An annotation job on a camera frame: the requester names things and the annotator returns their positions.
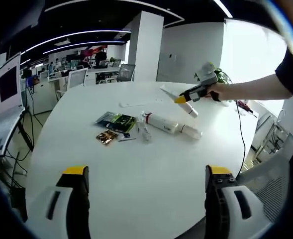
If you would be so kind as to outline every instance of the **human arm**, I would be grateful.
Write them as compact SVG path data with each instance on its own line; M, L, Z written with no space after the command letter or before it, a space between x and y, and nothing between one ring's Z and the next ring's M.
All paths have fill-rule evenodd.
M292 93L283 86L278 77L273 74L264 78L239 83L216 83L207 92L219 93L219 100L281 100L289 99Z

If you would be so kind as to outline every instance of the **white pillar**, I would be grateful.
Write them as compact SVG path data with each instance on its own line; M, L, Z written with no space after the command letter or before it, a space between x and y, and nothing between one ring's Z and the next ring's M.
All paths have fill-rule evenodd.
M135 82L156 81L164 18L142 11L131 22L128 63L135 64Z

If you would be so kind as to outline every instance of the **white table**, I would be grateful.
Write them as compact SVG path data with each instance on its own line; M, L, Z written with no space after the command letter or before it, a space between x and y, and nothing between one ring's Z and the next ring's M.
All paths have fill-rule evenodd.
M93 82L91 84L95 84L97 73L118 72L119 70L120 70L119 67L107 67L103 69L88 69L86 81Z
M72 166L89 167L91 236L96 239L173 239L204 215L205 166L227 167L234 176L243 160L243 143L235 105L209 99L191 103L195 122L160 87L182 92L193 85L122 82L77 86L62 97L50 114L32 154L26 181L27 209L47 186L56 185ZM144 106L121 108L119 103ZM141 138L102 145L94 125L106 111L138 116L152 111L195 124L202 138L192 140L148 126L153 142ZM241 116L246 155L257 118Z

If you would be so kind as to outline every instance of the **desk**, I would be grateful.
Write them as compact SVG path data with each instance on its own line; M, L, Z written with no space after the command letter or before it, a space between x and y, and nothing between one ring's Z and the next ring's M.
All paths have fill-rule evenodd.
M72 166L89 167L89 227L96 239L174 239L205 215L205 166L227 167L234 176L243 160L235 104L210 99L191 103L198 111L200 140L170 135L148 126L153 142L139 137L102 145L104 128L94 122L106 111L138 116L152 111L176 121L190 119L160 90L182 92L191 84L122 82L71 88L50 114L34 148L26 180L26 205L56 185ZM121 108L119 103L147 103ZM246 155L257 118L241 116Z
M97 73L118 72L119 70L120 70L119 67L108 67L103 69L88 69L86 81L89 82L88 85L95 85Z

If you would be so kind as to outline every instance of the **ceiling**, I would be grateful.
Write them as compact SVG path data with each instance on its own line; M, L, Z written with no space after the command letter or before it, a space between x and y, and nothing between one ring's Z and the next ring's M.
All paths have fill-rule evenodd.
M221 1L234 18L277 30L261 5L251 0ZM67 0L47 0L38 23L17 34L11 42L5 45L5 48L10 48L10 56L12 56L16 52L23 52L36 44L65 34L90 30L122 30L142 10L162 15L166 27L195 22L223 22L226 17L226 14L213 0L85 0L71 2ZM117 34L117 32L85 33L68 38L71 41L70 44L77 44L92 41L112 41ZM125 35L124 33L119 40L127 41L129 38L130 34ZM66 37L36 47L24 53L21 56L21 61L31 59L32 62L43 58L43 52L58 48L54 44L65 39Z

